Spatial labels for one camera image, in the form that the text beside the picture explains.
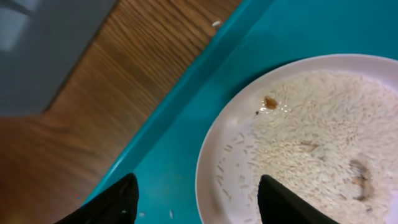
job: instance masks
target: gray plastic object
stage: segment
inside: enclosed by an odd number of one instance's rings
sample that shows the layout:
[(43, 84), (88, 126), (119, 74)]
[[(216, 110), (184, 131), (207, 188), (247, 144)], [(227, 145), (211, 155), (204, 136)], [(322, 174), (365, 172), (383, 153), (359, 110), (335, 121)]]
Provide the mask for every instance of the gray plastic object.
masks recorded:
[(0, 116), (51, 104), (117, 0), (0, 0)]

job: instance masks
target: teal tray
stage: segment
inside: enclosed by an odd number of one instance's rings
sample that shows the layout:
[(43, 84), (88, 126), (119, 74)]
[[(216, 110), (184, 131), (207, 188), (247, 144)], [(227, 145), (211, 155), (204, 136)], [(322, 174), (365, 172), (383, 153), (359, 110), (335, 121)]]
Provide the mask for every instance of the teal tray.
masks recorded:
[(243, 1), (87, 201), (133, 172), (138, 212), (145, 213), (136, 223), (200, 223), (197, 159), (227, 102), (262, 74), (301, 58), (360, 53), (398, 59), (397, 12), (394, 0)]

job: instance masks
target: plate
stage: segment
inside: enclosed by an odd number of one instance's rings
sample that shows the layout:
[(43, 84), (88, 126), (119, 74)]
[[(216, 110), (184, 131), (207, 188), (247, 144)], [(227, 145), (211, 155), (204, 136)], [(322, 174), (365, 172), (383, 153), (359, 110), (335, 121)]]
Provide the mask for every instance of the plate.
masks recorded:
[[(241, 90), (221, 111), (209, 129), (197, 164), (195, 191), (201, 220), (211, 223), (261, 223), (257, 217), (257, 192), (250, 148), (251, 121), (260, 108), (268, 83), (310, 70), (362, 73), (398, 90), (398, 61), (361, 54), (334, 54), (306, 58), (279, 67)], [(392, 210), (398, 211), (398, 200)], [(391, 212), (388, 223), (398, 220)]]

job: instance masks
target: soaked rice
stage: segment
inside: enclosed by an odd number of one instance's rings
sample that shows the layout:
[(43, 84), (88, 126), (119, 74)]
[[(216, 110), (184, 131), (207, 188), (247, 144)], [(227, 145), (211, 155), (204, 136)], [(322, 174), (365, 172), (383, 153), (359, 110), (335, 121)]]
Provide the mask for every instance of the soaked rice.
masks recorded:
[[(384, 223), (398, 188), (398, 96), (357, 73), (314, 71), (272, 83), (254, 118), (255, 176), (269, 174), (339, 223)], [(361, 187), (350, 161), (370, 171)]]

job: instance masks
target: wood grain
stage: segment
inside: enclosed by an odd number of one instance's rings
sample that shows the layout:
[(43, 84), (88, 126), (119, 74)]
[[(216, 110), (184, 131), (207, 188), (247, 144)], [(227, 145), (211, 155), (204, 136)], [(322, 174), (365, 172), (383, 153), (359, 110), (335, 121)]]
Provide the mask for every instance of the wood grain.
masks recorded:
[(76, 210), (240, 0), (122, 0), (52, 106), (0, 119), (0, 223)]

